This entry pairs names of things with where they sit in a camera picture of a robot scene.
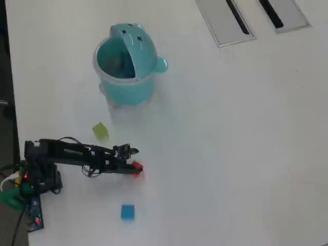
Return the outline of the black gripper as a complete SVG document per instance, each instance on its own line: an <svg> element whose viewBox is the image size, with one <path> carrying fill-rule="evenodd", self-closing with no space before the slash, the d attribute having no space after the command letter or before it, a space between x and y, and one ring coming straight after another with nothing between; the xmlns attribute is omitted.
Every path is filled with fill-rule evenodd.
<svg viewBox="0 0 328 246"><path fill-rule="evenodd" d="M139 150L137 148L130 148L130 155L138 154ZM143 166L130 166L121 167L123 156L118 152L115 154L110 154L101 151L99 153L99 174L101 173L115 173L115 174L125 174L125 175L139 175L143 172Z"/></svg>

